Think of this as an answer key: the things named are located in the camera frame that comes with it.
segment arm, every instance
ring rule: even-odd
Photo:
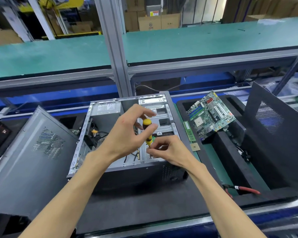
[[[81,168],[64,188],[46,205],[22,232],[19,238],[70,237],[77,221],[97,184],[108,166],[136,151],[158,127],[151,124],[135,135],[133,126],[143,129],[137,118],[156,115],[140,105],[133,105],[119,117],[102,145],[90,152]]]
[[[266,237],[219,186],[205,165],[195,159],[178,136],[156,138],[147,153],[187,170],[201,192],[222,238]]]

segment screwdriver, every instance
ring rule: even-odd
[[[142,122],[142,127],[144,128],[144,130],[151,124],[151,120],[150,119],[144,119]],[[146,139],[146,144],[149,146],[152,144],[152,135],[150,135],[147,139]]]

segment green circuit board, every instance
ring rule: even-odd
[[[194,130],[201,139],[207,138],[235,120],[233,114],[214,91],[196,101],[187,113],[194,123]]]

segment red-handled pliers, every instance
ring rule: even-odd
[[[253,193],[253,194],[257,194],[257,195],[261,194],[258,190],[255,190],[255,189],[252,189],[252,188],[223,184],[223,189],[229,195],[229,197],[231,197],[232,199],[233,199],[233,196],[228,192],[228,188],[244,190],[244,191],[247,191],[247,192],[250,192],[250,193]]]

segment screwdriver handle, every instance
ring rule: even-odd
[[[151,120],[150,119],[145,119],[142,122],[142,127],[144,128],[144,130],[151,124]],[[152,135],[150,135],[147,139],[146,139],[146,144],[150,147],[150,145],[152,144]]]

